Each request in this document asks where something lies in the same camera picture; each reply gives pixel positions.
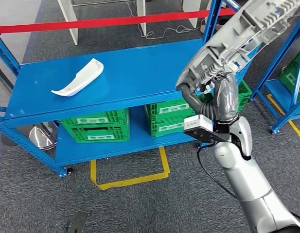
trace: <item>yellow floor tape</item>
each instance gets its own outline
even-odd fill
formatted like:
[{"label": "yellow floor tape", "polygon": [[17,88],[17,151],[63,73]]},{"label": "yellow floor tape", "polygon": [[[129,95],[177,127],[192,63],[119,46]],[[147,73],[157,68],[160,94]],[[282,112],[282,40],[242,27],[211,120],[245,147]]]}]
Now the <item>yellow floor tape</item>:
[{"label": "yellow floor tape", "polygon": [[155,180],[167,178],[167,177],[168,177],[168,174],[170,173],[170,169],[168,166],[168,162],[167,161],[167,157],[166,157],[166,153],[165,152],[165,148],[159,147],[159,154],[160,154],[160,158],[162,160],[162,168],[164,170],[163,172],[153,174],[153,175],[148,175],[148,176],[132,178],[132,179],[128,179],[128,180],[103,183],[103,184],[97,184],[97,183],[97,177],[96,177],[97,176],[97,170],[96,170],[97,163],[96,163],[96,160],[91,160],[91,161],[91,180],[94,184],[97,185],[98,188],[100,188],[101,190],[106,190],[106,189],[113,188],[113,187],[124,187],[124,186],[128,186],[128,185],[133,185],[133,184],[137,184],[137,183],[144,183],[144,182],[155,181]]},{"label": "yellow floor tape", "polygon": [[[278,104],[276,102],[275,102],[275,100],[273,100],[272,98],[271,94],[268,94],[267,95],[267,97],[273,104],[274,105],[279,112],[280,112],[280,114],[284,115],[285,113],[279,107],[278,106]],[[295,130],[298,136],[300,137],[300,130],[298,130],[298,128],[297,128],[292,121],[289,120],[288,123],[293,128],[293,130]]]}]

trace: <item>white cable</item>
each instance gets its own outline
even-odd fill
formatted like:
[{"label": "white cable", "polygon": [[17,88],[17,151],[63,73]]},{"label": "white cable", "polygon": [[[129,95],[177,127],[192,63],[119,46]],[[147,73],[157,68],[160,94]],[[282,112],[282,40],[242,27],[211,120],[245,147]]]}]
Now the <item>white cable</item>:
[{"label": "white cable", "polygon": [[[131,6],[129,5],[129,3],[126,2],[126,4],[128,6],[129,11],[131,12],[131,15],[134,17],[134,15],[132,13],[132,10],[131,10]],[[162,36],[161,36],[161,37],[152,37],[152,38],[148,38],[149,36],[153,35],[154,32],[153,32],[153,31],[150,31],[150,32],[147,33],[146,35],[143,35],[141,29],[140,28],[140,24],[138,24],[138,29],[139,29],[139,31],[141,32],[141,37],[146,38],[146,39],[147,39],[147,40],[156,40],[156,39],[162,39],[162,38],[164,38],[165,35],[166,34],[166,31],[167,31],[167,30],[175,31],[176,33],[179,33],[179,34],[180,34],[180,33],[189,33],[189,32],[196,31],[196,30],[198,30],[198,29],[199,29],[199,28],[200,28],[200,27],[194,28],[194,29],[190,29],[190,28],[187,28],[187,27],[185,27],[185,26],[184,26],[184,25],[179,25],[179,26],[177,27],[177,29],[174,29],[174,28],[166,28],[166,29],[164,31],[164,33],[162,34]]]}]

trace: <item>red barrier tape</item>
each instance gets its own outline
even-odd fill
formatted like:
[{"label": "red barrier tape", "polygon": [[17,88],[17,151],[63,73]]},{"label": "red barrier tape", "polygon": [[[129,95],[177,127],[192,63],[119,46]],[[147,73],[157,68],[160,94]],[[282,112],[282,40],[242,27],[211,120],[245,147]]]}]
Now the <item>red barrier tape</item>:
[{"label": "red barrier tape", "polygon": [[[208,10],[193,12],[164,13],[141,17],[116,17],[116,18],[100,18],[91,20],[79,20],[73,22],[52,22],[52,23],[35,23],[23,25],[0,26],[0,33],[26,33],[41,32],[53,30],[65,30],[70,28],[94,28],[109,27],[120,25],[131,25],[138,23],[156,23],[163,21],[182,20],[188,18],[205,18],[208,16]],[[220,16],[233,15],[231,8],[221,8]]]}]

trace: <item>shelf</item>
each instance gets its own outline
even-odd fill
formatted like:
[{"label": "shelf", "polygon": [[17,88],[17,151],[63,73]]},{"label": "shelf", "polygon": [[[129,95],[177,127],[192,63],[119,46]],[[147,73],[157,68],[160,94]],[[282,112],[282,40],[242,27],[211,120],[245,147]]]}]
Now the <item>shelf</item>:
[{"label": "shelf", "polygon": [[268,80],[265,83],[265,86],[284,112],[288,112],[290,109],[292,95],[279,79]]},{"label": "shelf", "polygon": [[[82,55],[21,65],[3,121],[8,127],[180,98],[175,84],[202,39]],[[103,72],[72,97],[51,93],[95,58]]]},{"label": "shelf", "polygon": [[54,162],[58,166],[66,166],[194,140],[184,133],[153,138],[150,135],[144,107],[137,106],[131,108],[129,142],[76,143],[65,129],[59,127]]}]

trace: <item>floor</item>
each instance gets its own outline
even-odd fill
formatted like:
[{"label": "floor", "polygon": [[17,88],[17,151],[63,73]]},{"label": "floor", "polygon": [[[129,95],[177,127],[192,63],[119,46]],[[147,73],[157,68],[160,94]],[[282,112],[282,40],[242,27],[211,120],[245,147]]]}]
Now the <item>floor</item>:
[{"label": "floor", "polygon": [[[20,0],[13,1],[12,4],[10,1],[0,0],[0,25],[34,23],[40,4],[41,0]],[[1,37],[18,62],[22,63],[30,36],[31,33],[17,33],[3,34]],[[0,69],[12,83],[14,83],[14,74],[10,72],[1,59]],[[0,87],[0,106],[7,106],[8,100],[9,94]]]},{"label": "floor", "polygon": [[[159,6],[156,2],[147,3],[148,14],[177,11],[181,0],[165,0]],[[79,8],[76,13],[79,19],[129,15],[125,3],[113,7]],[[62,20],[63,18],[56,0],[42,0],[35,21]],[[166,27],[179,24],[190,27],[189,22],[184,20],[150,24],[148,30],[162,34]],[[23,61],[34,62],[199,36],[199,31],[168,32],[164,39],[148,41],[140,38],[135,25],[82,29],[79,30],[79,44],[76,47],[69,31],[33,33],[27,42]],[[255,86],[286,36],[287,33],[276,40],[254,60],[245,77],[249,87]],[[281,67],[288,64],[299,49],[300,38]],[[280,134],[270,134],[268,128],[274,123],[274,118],[259,99],[248,103],[242,115],[252,126],[252,155],[285,205],[300,215],[300,139],[287,124],[281,129]],[[200,168],[194,145],[192,142],[166,147],[171,169],[167,179],[100,191],[90,181],[89,163],[73,165],[73,173],[60,179],[17,146],[6,147],[0,141],[0,233],[62,232],[63,227],[78,210],[88,213],[84,230],[88,233],[248,232],[239,205]],[[230,188],[215,162],[212,149],[203,152],[202,159],[214,177]],[[158,150],[148,150],[99,160],[97,176],[98,183],[105,183],[160,172],[162,169]]]}]

